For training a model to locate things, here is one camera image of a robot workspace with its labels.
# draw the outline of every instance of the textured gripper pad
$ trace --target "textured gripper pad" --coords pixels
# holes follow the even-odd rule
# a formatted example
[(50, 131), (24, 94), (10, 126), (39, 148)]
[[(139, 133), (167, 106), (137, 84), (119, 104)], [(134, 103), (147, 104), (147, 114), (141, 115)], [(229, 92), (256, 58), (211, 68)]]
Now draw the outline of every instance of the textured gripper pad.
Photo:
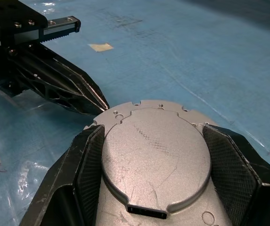
[(257, 188), (256, 180), (230, 137), (211, 126), (205, 126), (203, 135), (211, 156), (215, 189), (233, 226), (240, 226)]
[(86, 226), (95, 225), (101, 182), (101, 154), (104, 129), (100, 129), (90, 139), (80, 168), (76, 191)]

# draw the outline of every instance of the blue plastic sheet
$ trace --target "blue plastic sheet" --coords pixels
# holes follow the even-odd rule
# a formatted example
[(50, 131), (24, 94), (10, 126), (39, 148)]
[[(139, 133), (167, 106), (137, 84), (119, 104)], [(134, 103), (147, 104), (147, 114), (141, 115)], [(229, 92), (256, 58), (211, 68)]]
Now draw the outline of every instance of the blue plastic sheet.
[[(263, 1), (23, 2), (48, 19), (81, 20), (79, 33), (45, 44), (85, 70), (111, 106), (183, 104), (242, 133), (270, 163), (270, 12)], [(114, 48), (89, 46), (104, 43)], [(47, 170), (91, 122), (31, 91), (0, 92), (0, 226), (19, 224)]]

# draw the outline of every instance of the tape piece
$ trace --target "tape piece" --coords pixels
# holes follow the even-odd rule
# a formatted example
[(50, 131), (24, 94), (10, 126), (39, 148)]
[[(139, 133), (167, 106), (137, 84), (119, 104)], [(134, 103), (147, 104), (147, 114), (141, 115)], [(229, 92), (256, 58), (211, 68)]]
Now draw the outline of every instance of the tape piece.
[(106, 51), (106, 50), (110, 50), (110, 49), (114, 48), (108, 43), (105, 43), (105, 44), (89, 44), (89, 46), (93, 50), (95, 50), (96, 52), (102, 52), (102, 51)]

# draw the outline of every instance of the rectangular slot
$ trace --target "rectangular slot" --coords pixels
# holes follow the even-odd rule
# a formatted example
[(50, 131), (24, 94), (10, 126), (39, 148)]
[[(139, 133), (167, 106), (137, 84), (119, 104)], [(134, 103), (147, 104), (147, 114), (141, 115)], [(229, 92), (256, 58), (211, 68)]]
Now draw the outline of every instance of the rectangular slot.
[(162, 213), (162, 212), (158, 212), (158, 211), (154, 211), (154, 210), (146, 210), (146, 209), (132, 207), (132, 206), (129, 206), (127, 208), (127, 211), (129, 213), (140, 214), (140, 215), (153, 217), (153, 218), (160, 218), (160, 219), (166, 219), (167, 218), (166, 213)]

